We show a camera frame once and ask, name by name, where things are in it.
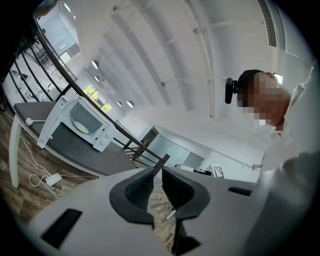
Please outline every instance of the wooden floor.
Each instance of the wooden floor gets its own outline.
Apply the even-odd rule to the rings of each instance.
[[[9,119],[6,113],[0,112],[0,191],[17,221],[27,224],[41,209],[57,200],[57,198],[42,184],[38,187],[30,185],[29,176],[31,174],[42,177],[46,173],[43,169],[36,166],[30,153],[23,144],[22,139],[20,139],[18,149],[19,187],[18,189],[15,189],[12,186],[9,171],[9,139],[11,126],[12,120]],[[37,146],[36,141],[23,129],[21,135],[24,138],[26,145],[33,153],[33,157],[37,163],[46,168],[49,173],[93,177],[93,175],[63,162],[45,149],[41,150]],[[61,181],[51,187],[51,190],[58,197],[63,197],[64,194],[88,180],[91,180],[91,178],[64,177]],[[32,177],[31,182],[37,184],[39,181],[35,177]],[[176,225],[174,216],[169,220],[166,220],[166,217],[172,212],[171,208],[172,206],[162,190],[162,181],[156,176],[154,179],[154,190],[149,199],[148,212],[154,217],[155,235],[169,249],[173,245]]]

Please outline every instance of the power strip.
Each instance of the power strip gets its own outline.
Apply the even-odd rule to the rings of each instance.
[[[61,181],[62,177],[60,176],[59,173],[56,173],[54,175],[51,175],[50,177],[45,179],[45,182],[49,185],[49,186],[53,186],[54,184],[56,184],[57,182]]]

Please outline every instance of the table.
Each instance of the table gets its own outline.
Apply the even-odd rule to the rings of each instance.
[[[43,101],[14,105],[16,114],[10,134],[9,167],[11,182],[15,188],[19,185],[17,160],[21,129],[25,129],[37,141],[44,126],[44,122],[35,122],[27,126],[25,120],[46,120],[55,104],[55,101]],[[99,177],[136,168],[123,148],[110,142],[105,150],[100,152],[63,123],[54,131],[45,149],[66,163]]]

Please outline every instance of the black camera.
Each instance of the black camera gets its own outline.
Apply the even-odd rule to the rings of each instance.
[[[238,90],[238,81],[228,77],[225,81],[225,103],[230,104],[233,94],[236,94]]]

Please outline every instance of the white table leg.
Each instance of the white table leg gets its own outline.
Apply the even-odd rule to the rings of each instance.
[[[19,139],[21,134],[21,124],[17,115],[14,116],[11,134],[10,134],[10,143],[9,143],[9,168],[11,183],[17,189],[19,186],[18,178],[18,147]]]

